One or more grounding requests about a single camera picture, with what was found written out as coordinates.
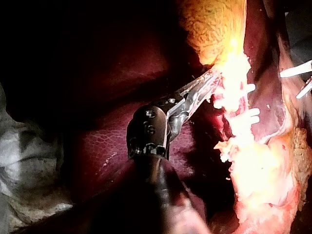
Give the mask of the left arm instrument jaw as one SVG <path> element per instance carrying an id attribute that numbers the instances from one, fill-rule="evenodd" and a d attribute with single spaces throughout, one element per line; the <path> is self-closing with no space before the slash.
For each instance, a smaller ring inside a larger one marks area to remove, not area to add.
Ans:
<path id="1" fill-rule="evenodd" d="M 206 71 L 204 74 L 200 75 L 190 83 L 182 86 L 180 89 L 175 91 L 175 94 L 184 97 L 187 93 L 189 93 L 194 88 L 198 87 L 201 84 L 207 84 L 210 81 L 215 81 L 217 78 L 221 76 L 221 72 L 216 69 L 210 69 Z"/>
<path id="2" fill-rule="evenodd" d="M 185 111 L 192 116 L 202 102 L 209 99 L 218 86 L 221 76 L 203 76 L 187 93 Z"/>

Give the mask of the right arm instrument jaw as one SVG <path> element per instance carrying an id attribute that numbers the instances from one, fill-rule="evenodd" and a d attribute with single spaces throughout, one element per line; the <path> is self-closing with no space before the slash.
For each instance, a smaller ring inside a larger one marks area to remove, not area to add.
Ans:
<path id="1" fill-rule="evenodd" d="M 298 65 L 296 67 L 288 68 L 286 70 L 283 70 L 280 72 L 281 78 L 288 78 L 297 76 L 300 74 L 308 73 L 312 71 L 312 61 L 309 60 L 301 65 Z"/>
<path id="2" fill-rule="evenodd" d="M 300 92 L 296 95 L 297 99 L 301 99 L 304 95 L 306 95 L 312 89 L 312 78 L 307 80 L 304 87 L 300 90 Z"/>

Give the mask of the left arm instrument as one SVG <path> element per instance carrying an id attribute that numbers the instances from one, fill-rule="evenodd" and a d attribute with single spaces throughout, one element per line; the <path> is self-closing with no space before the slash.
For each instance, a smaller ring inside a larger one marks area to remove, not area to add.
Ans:
<path id="1" fill-rule="evenodd" d="M 138 108 L 127 127 L 128 158 L 155 154 L 168 159 L 170 143 L 192 108 L 192 100 L 186 97 L 164 97 Z"/>

